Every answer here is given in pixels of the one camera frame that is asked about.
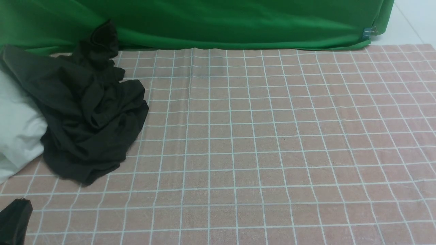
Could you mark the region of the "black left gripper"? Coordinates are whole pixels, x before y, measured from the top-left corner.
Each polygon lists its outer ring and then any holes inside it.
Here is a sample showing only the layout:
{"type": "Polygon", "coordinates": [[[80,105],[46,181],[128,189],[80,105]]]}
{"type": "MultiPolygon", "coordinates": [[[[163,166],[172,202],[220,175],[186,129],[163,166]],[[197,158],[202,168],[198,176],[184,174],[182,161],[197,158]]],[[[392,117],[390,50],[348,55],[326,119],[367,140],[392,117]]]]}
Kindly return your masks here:
{"type": "Polygon", "coordinates": [[[23,245],[28,223],[33,212],[31,201],[25,198],[13,200],[0,213],[0,244],[23,245]]]}

